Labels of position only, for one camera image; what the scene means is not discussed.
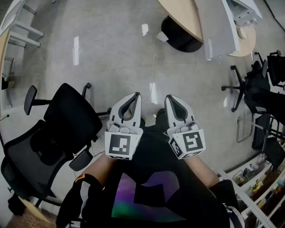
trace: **desk leg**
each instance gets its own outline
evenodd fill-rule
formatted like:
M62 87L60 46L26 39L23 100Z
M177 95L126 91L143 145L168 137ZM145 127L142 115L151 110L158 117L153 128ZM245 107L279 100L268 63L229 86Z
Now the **desk leg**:
M19 28L21 28L21 29L24 29L24 30L26 30L28 32L34 33L36 35L40 35L41 37L44 36L44 33L40 32L39 30L36 30L35 28L32 28L31 26L27 26L26 24L24 24L21 21L16 20L14 22L14 25L19 27Z
M13 39L11 37L10 37L10 39L8 41L8 44L16 45L16 46L19 46L19 47L22 47L22 48L26 47L26 43L18 41L18 40L15 40L15 39Z
M4 60L7 60L7 61L11 61L13 62L14 61L14 58L11 58L11 57L5 57Z
M26 42L28 44L32 44L32 45L35 45L37 47L40 47L40 43L39 42L36 42L36 41L33 41L25 36L22 36L18 33L15 33L15 32L10 32L10 37L13 38L13 39L16 39L16 40L19 40L19 41L22 41L22 42Z
M167 42L169 45L179 51L195 52L203 45L203 43L191 36L169 16L163 21L161 31L168 37L169 40Z
M23 8L24 8L25 10L27 10L28 12L32 13L33 15L35 15L35 14L37 13L36 11L34 11L31 7L29 7L29 6L26 5L26 4L23 5Z

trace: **mesh chair back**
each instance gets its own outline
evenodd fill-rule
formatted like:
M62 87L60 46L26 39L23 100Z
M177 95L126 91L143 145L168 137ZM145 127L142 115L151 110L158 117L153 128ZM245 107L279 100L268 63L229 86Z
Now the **mesh chair back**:
M285 81L285 57L270 55L268 59L268 72L273 86Z
M255 123L265 129L269 129L270 126L270 114L266 113L263 114L262 116L258 117L255 120ZM265 131L255 127L254 129L254 137L253 137L253 142L252 142L252 149L256 151L262 150L263 143L265 139Z
M262 88L251 88L244 96L244 101L253 113L256 107L262 107L265 112L270 113L277 121L285 125L285 95L270 92Z
M37 198L48 195L61 166L73 158L50 137L42 120L22 136L6 143L4 153L8 161L8 165L3 165L4 178L18 195ZM15 180L20 180L21 185L15 186Z

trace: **caster wheel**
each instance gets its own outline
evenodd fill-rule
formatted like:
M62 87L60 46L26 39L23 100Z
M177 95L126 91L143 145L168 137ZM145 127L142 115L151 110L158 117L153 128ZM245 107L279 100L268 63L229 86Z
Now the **caster wheel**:
M87 86L88 89L91 88L91 84L89 82L86 84L86 86Z

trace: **gray concrete floor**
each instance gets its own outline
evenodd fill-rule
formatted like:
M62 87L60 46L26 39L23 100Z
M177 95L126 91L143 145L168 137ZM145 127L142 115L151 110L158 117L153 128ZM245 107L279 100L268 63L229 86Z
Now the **gray concrete floor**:
M64 82L79 92L90 82L88 100L97 112L111 107L132 92L146 98L152 82L153 45L156 31L167 15L157 0L28 0L37 9L35 16L21 12L20 17L45 33L41 47L27 46L25 50L9 45L7 54L15 57L13 77L16 83L8 94L13 107L23 105L31 85L38 88L38 97L52 99ZM275 22L262 0L256 0L263 22L256 25L256 47L266 57L281 50L285 54L285 34ZM149 32L142 34L142 24ZM79 37L79 65L73 65L74 38ZM157 42L154 89L143 102L142 114L147 124L154 124L155 110L163 107L167 94L184 99L194 110L200 128L204 129L206 151L201 159L214 171L229 169L252 156L252 139L236 142L236 123L239 116L250 119L250 112L242 102L232 113L238 93L222 92L222 85L236 84L230 65L237 65L245 76L256 56L236 58L222 56L207 61L201 48L183 53L168 43ZM29 116L24 110L13 113L0 122L4 142L16 138L43 118L46 106L33 107ZM243 134L249 133L244 126ZM104 138L94 145L94 153L104 150ZM74 180L68 165L57 175L53 190L64 198Z

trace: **black office chair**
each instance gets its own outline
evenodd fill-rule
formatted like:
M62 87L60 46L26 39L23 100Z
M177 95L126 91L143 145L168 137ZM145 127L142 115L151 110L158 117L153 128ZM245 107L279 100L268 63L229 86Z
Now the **black office chair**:
M263 62L259 52L255 52L258 55L260 61ZM285 57L281 56L281 52L270 53L267 56L268 61L268 73L270 75L271 83L273 86L279 86L285 90L285 85L279 85L280 82L285 82Z
M244 101L252 113L269 113L285 126L284 94L273 93L263 88L253 87L249 89L244 96Z
M276 170L285 159L285 152L277 140L278 138L285 140L285 129L283 127L282 132L273 129L274 120L276 119L268 113L261 115L255 120L252 149L266 154L267 160Z
M236 71L236 75L239 81L240 86L222 86L222 91L225 91L226 89L235 89L239 90L240 94L236 102L236 106L232 108L232 112L235 112L240 105L241 99L244 94L246 94L247 90L252 87L258 87L263 88L266 90L270 90L270 84L267 79L267 61L263 62L263 65L261 67L260 63L256 61L252 65L252 71L247 73L247 76L245 77L245 81L242 81L242 78L240 76L240 73L235 65L231 66L231 70Z
M25 134L5 144L5 158L1 165L4 178L22 199L35 196L40 199L36 206L42 200L50 202L46 197L55 197L50 188L62 165L85 146L86 149L69 166L79 171L92 160L89 152L91 140L97 140L96 134L102 128L98 116L110 114L110 109L104 113L93 110L84 98L90 87L91 84L86 84L81 96L65 83L51 101L35 99L37 89L30 87L24 110L29 115L32 106L49 104L44 120L39 120Z

